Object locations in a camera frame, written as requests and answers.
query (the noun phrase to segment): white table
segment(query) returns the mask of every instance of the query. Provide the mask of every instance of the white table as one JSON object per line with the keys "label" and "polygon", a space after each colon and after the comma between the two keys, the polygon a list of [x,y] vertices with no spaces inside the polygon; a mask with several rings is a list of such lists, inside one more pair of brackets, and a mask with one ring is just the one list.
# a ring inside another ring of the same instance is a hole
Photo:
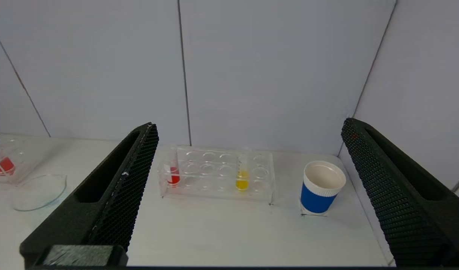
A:
{"label": "white table", "polygon": [[[72,189],[118,144],[114,141],[37,138],[55,143],[30,175],[67,174]],[[159,146],[128,250],[128,265],[157,266],[385,266],[382,251],[351,181],[327,217],[301,216],[298,193],[304,166],[337,157],[273,152],[277,194],[274,205],[193,197],[161,198]],[[12,210],[12,190],[0,184],[0,269],[23,269],[19,244],[32,231]]]}

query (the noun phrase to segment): white wall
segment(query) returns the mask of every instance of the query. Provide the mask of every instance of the white wall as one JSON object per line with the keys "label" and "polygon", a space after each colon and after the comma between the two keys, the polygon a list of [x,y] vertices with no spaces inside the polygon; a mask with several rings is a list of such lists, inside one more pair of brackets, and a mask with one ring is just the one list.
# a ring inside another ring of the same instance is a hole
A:
{"label": "white wall", "polygon": [[393,6],[181,1],[193,145],[337,155]]}
{"label": "white wall", "polygon": [[0,38],[52,136],[189,143],[176,0],[0,0]]}
{"label": "white wall", "polygon": [[1,45],[0,133],[47,136]]}
{"label": "white wall", "polygon": [[[445,186],[459,180],[459,0],[400,0],[355,117]],[[375,212],[344,147],[345,164],[384,252]]]}

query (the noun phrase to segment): honeycomb mesh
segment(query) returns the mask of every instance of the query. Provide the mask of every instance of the honeycomb mesh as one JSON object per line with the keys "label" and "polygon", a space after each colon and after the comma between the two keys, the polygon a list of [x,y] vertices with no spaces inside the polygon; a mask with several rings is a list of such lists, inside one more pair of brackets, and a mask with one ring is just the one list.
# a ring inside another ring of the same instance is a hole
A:
{"label": "honeycomb mesh", "polygon": [[384,164],[390,159],[363,127],[348,118],[341,133],[398,266],[438,265],[447,249],[401,180]]}
{"label": "honeycomb mesh", "polygon": [[142,143],[132,155],[132,160],[124,170],[113,195],[103,210],[90,236],[91,245],[121,245],[128,251],[135,219],[147,175],[151,168],[159,137],[156,125],[148,125]]}

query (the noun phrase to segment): yellow liquid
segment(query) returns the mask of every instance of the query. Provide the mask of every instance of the yellow liquid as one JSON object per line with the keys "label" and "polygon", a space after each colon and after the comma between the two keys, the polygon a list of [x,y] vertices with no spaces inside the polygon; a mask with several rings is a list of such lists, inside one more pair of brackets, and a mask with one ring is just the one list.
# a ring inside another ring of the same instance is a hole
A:
{"label": "yellow liquid", "polygon": [[245,191],[250,186],[250,181],[248,181],[248,172],[239,171],[238,178],[236,179],[236,188],[239,191]]}

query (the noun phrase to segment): white cup rim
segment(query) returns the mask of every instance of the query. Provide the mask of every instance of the white cup rim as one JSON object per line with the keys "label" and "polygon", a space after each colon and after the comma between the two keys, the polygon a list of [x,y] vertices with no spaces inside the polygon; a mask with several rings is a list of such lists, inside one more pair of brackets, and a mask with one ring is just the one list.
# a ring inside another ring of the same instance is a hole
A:
{"label": "white cup rim", "polygon": [[[313,167],[313,166],[324,166],[324,167],[327,167],[330,170],[334,171],[339,176],[339,178],[341,179],[341,185],[337,186],[336,188],[324,188],[324,187],[321,187],[321,186],[318,186],[317,184],[315,184],[306,175],[307,169],[309,169],[310,167]],[[315,161],[311,161],[310,163],[306,164],[306,166],[304,167],[304,180],[305,180],[304,182],[305,182],[306,185],[310,184],[314,188],[317,188],[317,189],[319,189],[321,191],[325,191],[325,192],[336,192],[337,193],[346,184],[346,176],[345,176],[344,172],[342,171],[342,169],[340,169],[335,164],[332,164],[330,162],[323,161],[323,160],[315,160]]]}

